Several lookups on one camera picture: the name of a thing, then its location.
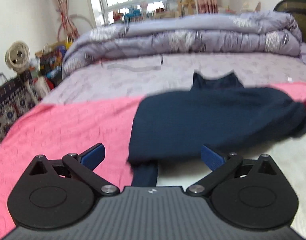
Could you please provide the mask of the pink bunny print blanket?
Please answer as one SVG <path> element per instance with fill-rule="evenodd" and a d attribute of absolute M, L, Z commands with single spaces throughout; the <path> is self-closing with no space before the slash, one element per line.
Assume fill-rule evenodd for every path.
<path fill-rule="evenodd" d="M 131 124 L 140 98 L 117 98 L 70 105 L 41 104 L 18 120 L 0 147 L 0 237 L 14 228 L 8 195 L 35 155 L 60 159 L 102 142 L 104 163 L 96 171 L 120 188 L 129 188 L 126 162 Z M 299 198 L 293 228 L 306 236 L 306 135 L 273 146 L 269 154 L 279 164 Z"/>

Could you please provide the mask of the white and navy zip jacket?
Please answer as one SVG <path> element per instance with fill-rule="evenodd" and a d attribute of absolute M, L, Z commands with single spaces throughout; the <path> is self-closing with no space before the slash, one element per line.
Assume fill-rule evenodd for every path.
<path fill-rule="evenodd" d="M 224 154 L 306 133 L 306 99 L 271 87 L 245 88 L 235 75 L 144 98 L 135 114 L 128 161 L 132 187 L 124 196 L 128 239 L 299 239 L 290 225 L 299 200 L 269 155 L 243 158 L 207 196 L 158 187 L 158 165 L 201 159 L 203 145 Z"/>

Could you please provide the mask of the purple bed sheet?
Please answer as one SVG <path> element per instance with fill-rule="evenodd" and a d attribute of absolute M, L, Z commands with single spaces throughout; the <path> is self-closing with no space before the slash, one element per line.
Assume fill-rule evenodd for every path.
<path fill-rule="evenodd" d="M 244 86 L 306 83 L 298 58 L 269 53 L 170 54 L 97 62 L 75 70 L 42 102 L 67 104 L 190 89 L 193 73 L 217 79 L 231 72 Z"/>

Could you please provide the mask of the purple folded quilt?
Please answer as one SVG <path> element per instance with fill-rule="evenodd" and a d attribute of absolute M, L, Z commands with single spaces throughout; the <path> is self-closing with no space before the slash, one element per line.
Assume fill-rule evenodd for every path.
<path fill-rule="evenodd" d="M 273 53 L 297 57 L 301 43 L 295 18 L 276 11 L 112 24 L 94 28 L 73 42 L 63 58 L 62 76 L 101 59 L 160 54 Z"/>

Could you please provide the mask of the white desk fan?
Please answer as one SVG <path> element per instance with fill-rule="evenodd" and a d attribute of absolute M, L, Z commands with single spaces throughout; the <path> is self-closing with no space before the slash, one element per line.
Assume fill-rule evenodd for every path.
<path fill-rule="evenodd" d="M 28 66 L 30 59 L 30 49 L 25 42 L 16 41 L 5 54 L 5 63 L 17 74 L 22 73 Z"/>

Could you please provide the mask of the dark olive headboard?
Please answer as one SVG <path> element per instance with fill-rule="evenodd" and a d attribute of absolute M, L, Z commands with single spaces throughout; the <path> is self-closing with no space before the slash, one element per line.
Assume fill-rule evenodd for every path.
<path fill-rule="evenodd" d="M 282 0 L 273 10 L 291 14 L 297 21 L 306 43 L 306 0 Z"/>

